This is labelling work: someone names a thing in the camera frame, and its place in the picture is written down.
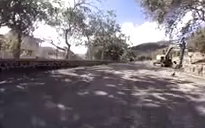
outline yellow excavator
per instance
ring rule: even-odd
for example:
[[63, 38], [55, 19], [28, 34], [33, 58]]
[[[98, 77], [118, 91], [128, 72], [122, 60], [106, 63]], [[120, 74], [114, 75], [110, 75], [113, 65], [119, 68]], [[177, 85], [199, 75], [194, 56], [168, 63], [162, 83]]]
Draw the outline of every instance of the yellow excavator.
[[161, 65], [161, 67], [172, 67], [173, 64], [176, 64], [176, 61], [172, 61], [171, 51], [176, 48], [176, 45], [169, 46], [167, 52], [164, 55], [157, 55], [156, 61], [153, 62], [153, 65]]

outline hillside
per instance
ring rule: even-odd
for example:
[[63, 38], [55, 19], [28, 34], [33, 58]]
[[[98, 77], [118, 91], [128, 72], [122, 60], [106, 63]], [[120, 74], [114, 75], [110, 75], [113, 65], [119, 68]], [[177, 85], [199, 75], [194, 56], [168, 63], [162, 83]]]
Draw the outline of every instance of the hillside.
[[157, 51], [167, 48], [170, 44], [172, 44], [170, 41], [149, 42], [133, 46], [131, 49], [137, 56], [152, 57]]

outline stone wall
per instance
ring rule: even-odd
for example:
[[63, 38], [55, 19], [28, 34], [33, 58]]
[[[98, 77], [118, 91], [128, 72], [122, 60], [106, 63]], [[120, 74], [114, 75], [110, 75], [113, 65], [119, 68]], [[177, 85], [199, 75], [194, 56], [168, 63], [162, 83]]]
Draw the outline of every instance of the stone wall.
[[93, 66], [93, 65], [102, 65], [102, 64], [109, 64], [109, 63], [111, 63], [111, 61], [0, 59], [0, 71], [73, 68], [78, 66]]
[[185, 64], [184, 71], [194, 75], [205, 77], [205, 64]]

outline building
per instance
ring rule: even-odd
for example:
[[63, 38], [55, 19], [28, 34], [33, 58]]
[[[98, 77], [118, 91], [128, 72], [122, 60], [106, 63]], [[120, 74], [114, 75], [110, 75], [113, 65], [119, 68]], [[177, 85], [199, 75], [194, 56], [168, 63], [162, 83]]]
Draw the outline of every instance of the building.
[[[11, 41], [12, 38], [14, 38], [14, 33], [11, 31], [5, 35], [0, 35], [0, 58], [1, 59], [13, 58], [12, 52], [5, 48], [6, 42]], [[36, 58], [40, 42], [41, 40], [36, 39], [34, 37], [24, 36], [21, 42], [20, 58]]]
[[43, 59], [65, 59], [65, 55], [66, 52], [52, 47], [40, 47], [37, 56]]

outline road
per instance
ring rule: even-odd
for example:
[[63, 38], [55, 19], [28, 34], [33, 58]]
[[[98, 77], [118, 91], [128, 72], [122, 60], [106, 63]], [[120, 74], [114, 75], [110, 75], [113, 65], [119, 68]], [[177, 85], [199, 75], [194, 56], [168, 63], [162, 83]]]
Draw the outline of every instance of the road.
[[0, 128], [205, 128], [205, 81], [111, 64], [0, 74]]

